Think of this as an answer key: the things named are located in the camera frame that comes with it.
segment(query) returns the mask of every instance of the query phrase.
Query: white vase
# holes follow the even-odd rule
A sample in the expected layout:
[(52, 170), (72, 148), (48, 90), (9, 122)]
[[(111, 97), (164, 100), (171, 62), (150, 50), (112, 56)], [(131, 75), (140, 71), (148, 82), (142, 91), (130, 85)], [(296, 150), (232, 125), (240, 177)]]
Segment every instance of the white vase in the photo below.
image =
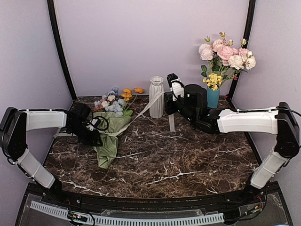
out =
[[(150, 79), (150, 100), (156, 95), (156, 93), (162, 91), (164, 79), (159, 76), (152, 77)], [(150, 107), (150, 116), (152, 118), (161, 118), (164, 112), (164, 95), (160, 96), (159, 99)]]

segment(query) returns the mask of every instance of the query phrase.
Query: blue vase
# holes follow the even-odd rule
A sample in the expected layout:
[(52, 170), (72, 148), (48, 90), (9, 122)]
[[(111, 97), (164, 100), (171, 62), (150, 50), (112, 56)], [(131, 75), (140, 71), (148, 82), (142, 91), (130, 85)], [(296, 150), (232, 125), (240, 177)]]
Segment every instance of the blue vase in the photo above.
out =
[(207, 88), (207, 106), (209, 108), (217, 108), (218, 100), (220, 98), (220, 89), (212, 91), (212, 89)]

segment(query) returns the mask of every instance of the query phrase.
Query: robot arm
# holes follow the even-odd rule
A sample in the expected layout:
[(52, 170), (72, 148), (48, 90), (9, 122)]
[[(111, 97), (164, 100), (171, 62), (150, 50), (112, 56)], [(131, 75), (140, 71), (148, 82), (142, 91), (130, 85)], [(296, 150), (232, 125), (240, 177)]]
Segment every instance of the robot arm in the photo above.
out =
[(90, 108), (77, 104), (74, 111), (66, 110), (6, 110), (0, 124), (0, 147), (10, 164), (17, 165), (29, 178), (61, 195), (62, 184), (31, 154), (26, 144), (26, 132), (34, 129), (63, 128), (78, 136), (79, 141), (92, 146), (102, 145), (99, 132), (88, 129), (85, 122)]
[(207, 108), (206, 90), (199, 85), (183, 86), (170, 74), (171, 88), (165, 94), (165, 111), (186, 118), (193, 129), (210, 134), (228, 132), (264, 132), (277, 134), (277, 144), (263, 163), (254, 170), (245, 187), (245, 201), (251, 201), (266, 183), (299, 152), (299, 125), (287, 103), (258, 110), (214, 110)]

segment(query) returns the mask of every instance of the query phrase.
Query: brown marble surface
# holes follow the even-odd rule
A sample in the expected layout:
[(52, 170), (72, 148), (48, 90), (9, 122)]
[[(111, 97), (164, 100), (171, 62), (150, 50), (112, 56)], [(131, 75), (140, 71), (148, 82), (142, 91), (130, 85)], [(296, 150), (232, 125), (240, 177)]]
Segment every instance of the brown marble surface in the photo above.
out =
[[(97, 97), (81, 97), (93, 107)], [(148, 103), (138, 97), (137, 115)], [(221, 98), (220, 108), (228, 107)], [(108, 169), (97, 166), (96, 152), (82, 144), (57, 138), (45, 167), (66, 191), (132, 198), (174, 198), (224, 193), (242, 189), (256, 158), (244, 133), (209, 135), (192, 130), (175, 114), (176, 132), (169, 131), (168, 116), (139, 117), (119, 137), (117, 158)], [(76, 142), (76, 137), (68, 140)]]

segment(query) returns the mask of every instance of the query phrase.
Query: white cable tray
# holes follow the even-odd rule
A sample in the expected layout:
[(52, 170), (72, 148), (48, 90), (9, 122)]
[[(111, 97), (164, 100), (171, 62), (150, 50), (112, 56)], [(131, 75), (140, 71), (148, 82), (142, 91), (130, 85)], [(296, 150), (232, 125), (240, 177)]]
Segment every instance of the white cable tray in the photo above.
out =
[[(44, 203), (32, 201), (30, 208), (42, 213), (54, 216), (56, 218), (68, 220), (68, 210), (66, 208), (53, 207)], [(86, 225), (93, 225), (90, 215), (82, 213), (88, 217)], [(201, 226), (224, 222), (223, 213), (212, 214), (207, 216), (174, 218), (174, 219), (127, 219), (127, 218), (110, 218), (99, 215), (93, 215), (96, 226)]]

